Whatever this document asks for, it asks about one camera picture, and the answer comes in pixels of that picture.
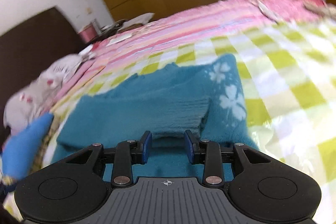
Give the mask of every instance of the white flower print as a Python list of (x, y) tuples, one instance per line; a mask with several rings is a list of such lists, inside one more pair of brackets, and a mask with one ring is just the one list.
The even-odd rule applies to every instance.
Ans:
[(221, 95), (220, 106), (224, 109), (231, 108), (233, 116), (242, 121), (246, 118), (245, 101), (243, 95), (238, 93), (235, 85), (225, 87), (226, 95)]
[(210, 79), (220, 84), (222, 80), (225, 80), (224, 72), (228, 72), (230, 69), (227, 63), (217, 63), (213, 66), (214, 71), (209, 72)]

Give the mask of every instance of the metal pin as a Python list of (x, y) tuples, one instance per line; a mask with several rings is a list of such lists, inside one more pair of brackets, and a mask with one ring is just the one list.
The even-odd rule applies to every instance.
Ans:
[(222, 182), (222, 179), (217, 176), (209, 176), (205, 179), (205, 181), (209, 184), (219, 184)]
[(115, 177), (113, 181), (116, 184), (126, 184), (130, 182), (130, 179), (129, 177), (126, 177), (126, 176), (118, 176), (118, 177)]

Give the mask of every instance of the headboard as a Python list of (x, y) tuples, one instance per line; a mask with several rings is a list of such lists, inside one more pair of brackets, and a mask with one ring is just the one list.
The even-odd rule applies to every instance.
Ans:
[(85, 47), (67, 19), (55, 7), (27, 19), (0, 37), (0, 145), (7, 100), (36, 79), (57, 59)]

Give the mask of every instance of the yellow and white checkered blanket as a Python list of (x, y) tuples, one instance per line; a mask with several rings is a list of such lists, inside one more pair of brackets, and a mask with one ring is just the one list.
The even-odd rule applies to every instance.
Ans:
[[(206, 64), (225, 53), (234, 54), (237, 60), (252, 138), (262, 152), (319, 183), (322, 201), (314, 220), (332, 224), (336, 221), (336, 23), (333, 21), (273, 25), (159, 52), (153, 48), (150, 55), (135, 63), (105, 71), (72, 90), (53, 112), (64, 124), (83, 94), (106, 92), (134, 73), (151, 73), (168, 63)], [(57, 135), (49, 144), (44, 165), (50, 163)]]

